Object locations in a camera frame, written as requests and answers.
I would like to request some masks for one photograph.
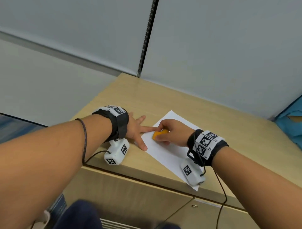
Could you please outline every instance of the hand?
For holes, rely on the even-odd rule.
[[[138,147],[141,150],[146,151],[148,148],[144,141],[142,140],[142,137],[140,136],[140,133],[155,131],[157,127],[147,127],[147,126],[141,126],[140,124],[145,120],[146,116],[143,115],[139,117],[138,119],[133,118],[133,112],[129,113],[129,122],[127,125],[127,134],[126,137],[133,139],[136,141]]]
[[[162,141],[166,145],[172,142],[177,146],[187,146],[190,135],[195,131],[175,119],[162,120],[155,131],[161,131],[162,129],[169,130],[169,133],[157,135],[156,141]]]

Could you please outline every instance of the cabinet door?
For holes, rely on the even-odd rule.
[[[193,198],[100,170],[82,167],[64,190],[68,205],[95,204],[100,217],[143,229],[155,228]]]
[[[195,198],[166,220],[181,229],[216,228],[221,205]],[[219,219],[219,229],[259,229],[250,215],[238,209],[224,206]]]

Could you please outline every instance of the orange object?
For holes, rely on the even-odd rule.
[[[167,133],[169,133],[169,131],[168,131],[168,130],[165,130],[165,129],[163,129],[161,132],[155,131],[154,134],[153,134],[153,136],[152,136],[152,139],[155,140],[155,137],[156,137],[157,135],[160,135],[160,134],[167,134]]]

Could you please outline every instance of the sheet of paper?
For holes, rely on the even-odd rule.
[[[186,124],[187,126],[191,127],[194,130],[200,129],[198,126],[195,126],[194,124],[185,120],[183,117],[177,115],[172,110],[169,111],[164,117],[162,117],[161,120],[164,119],[176,119]],[[154,126],[157,127],[160,124],[161,120],[159,120]],[[182,169],[180,168],[180,163],[182,162],[182,160],[184,158],[187,158],[187,152],[189,148],[179,147],[174,144],[170,144],[169,146],[166,146],[161,142],[156,142],[152,140],[153,134],[154,131],[149,133],[144,133],[142,135],[142,139],[148,147],[148,150],[146,152],[150,154],[152,157],[154,157],[156,160],[158,160],[165,167],[167,167],[176,176],[178,176],[180,179],[182,179],[184,182],[190,185],[184,173],[182,172]],[[194,188],[196,191],[198,190],[198,186],[191,186],[191,187]]]

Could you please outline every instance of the white device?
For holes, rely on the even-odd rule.
[[[104,159],[109,165],[119,165],[122,163],[126,153],[128,152],[129,149],[129,142],[127,139],[119,139],[118,141],[111,140],[109,141],[110,147],[107,151],[110,153],[106,152],[104,154]]]
[[[190,185],[200,185],[205,181],[206,178],[204,176],[200,176],[204,173],[204,169],[198,164],[195,164],[190,158],[184,159],[180,163],[180,167]]]

